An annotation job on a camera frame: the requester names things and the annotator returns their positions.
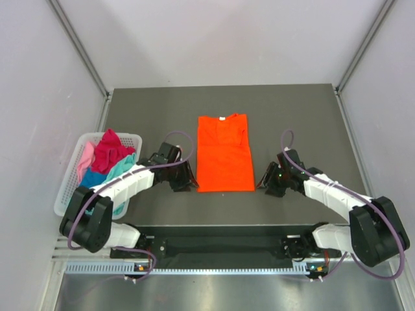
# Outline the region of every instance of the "gray table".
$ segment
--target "gray table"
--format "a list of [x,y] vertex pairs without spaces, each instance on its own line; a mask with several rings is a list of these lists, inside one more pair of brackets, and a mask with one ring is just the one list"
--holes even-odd
[[[296,133],[294,147],[307,167],[318,167],[357,192],[364,187],[329,84],[295,86],[220,86],[116,89],[106,121],[117,132],[143,138],[141,156],[158,150],[173,130],[197,138],[198,116],[248,115],[255,180],[280,151],[286,128]],[[184,152],[189,142],[172,137]],[[191,158],[196,175],[196,154]],[[173,193],[168,184],[146,190],[130,200],[122,222],[136,225],[256,225],[341,223],[342,218],[318,202],[287,191],[282,198],[257,192]]]

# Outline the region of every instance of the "gray floor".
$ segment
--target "gray floor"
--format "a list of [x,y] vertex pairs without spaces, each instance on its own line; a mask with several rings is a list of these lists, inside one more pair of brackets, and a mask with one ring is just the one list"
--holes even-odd
[[[329,84],[116,89],[106,127],[139,134],[143,138],[141,156],[150,156],[173,130],[189,133],[196,144],[198,116],[232,113],[248,116],[256,181],[276,159],[283,130],[292,128],[296,133],[294,147],[307,167],[318,167],[345,186],[364,192]],[[189,151],[190,145],[183,137],[173,137],[170,142],[182,145],[185,153]],[[196,154],[191,166],[196,175]],[[173,193],[167,184],[162,184],[132,198],[121,221],[136,225],[256,225],[342,219],[318,202],[291,191],[278,199],[261,190]]]
[[[390,274],[388,264],[375,270]],[[394,282],[378,281],[353,262],[323,283],[264,276],[162,276],[138,283],[110,280],[82,298],[89,288],[108,278],[102,275],[66,275],[56,311],[400,311]],[[78,303],[69,301],[79,299]]]

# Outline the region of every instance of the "clothes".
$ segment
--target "clothes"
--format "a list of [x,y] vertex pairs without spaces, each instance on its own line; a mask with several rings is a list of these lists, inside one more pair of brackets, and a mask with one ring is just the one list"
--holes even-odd
[[90,141],[87,141],[85,144],[84,152],[82,153],[82,156],[80,157],[77,166],[78,184],[82,181],[82,178],[84,178],[87,168],[92,164],[94,160],[94,150],[95,145]]
[[[113,168],[111,168],[110,172],[106,176],[106,179],[104,180],[104,183],[125,173],[127,170],[132,168],[135,163],[136,163],[136,154],[130,154],[126,156],[124,159],[120,160]],[[124,209],[124,203],[121,203],[116,209],[113,209],[112,214],[119,215],[121,214],[123,209]]]
[[108,174],[118,161],[134,152],[134,148],[123,146],[117,134],[108,129],[95,148],[95,160],[92,163],[91,171]]
[[255,191],[246,115],[198,121],[198,192]]
[[80,182],[80,186],[84,186],[87,188],[92,188],[94,186],[100,185],[106,179],[107,174],[99,174],[96,172],[92,172],[91,168],[88,167],[84,178]]

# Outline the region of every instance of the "light pink cloth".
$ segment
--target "light pink cloth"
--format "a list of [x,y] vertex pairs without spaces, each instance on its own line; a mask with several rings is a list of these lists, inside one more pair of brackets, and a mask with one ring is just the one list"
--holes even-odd
[[85,145],[84,153],[82,154],[82,157],[80,157],[80,160],[77,166],[78,185],[82,181],[82,178],[84,178],[87,168],[92,164],[95,158],[93,155],[94,150],[95,150],[95,145],[91,143],[90,141],[87,141]]

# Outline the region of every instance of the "white wall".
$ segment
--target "white wall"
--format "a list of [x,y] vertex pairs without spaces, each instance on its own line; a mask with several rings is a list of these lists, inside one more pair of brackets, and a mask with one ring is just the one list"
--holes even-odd
[[0,310],[35,310],[77,138],[103,104],[44,0],[0,3]]
[[113,87],[337,84],[383,0],[60,0]]
[[376,195],[395,203],[415,272],[415,2],[396,1],[343,97]]

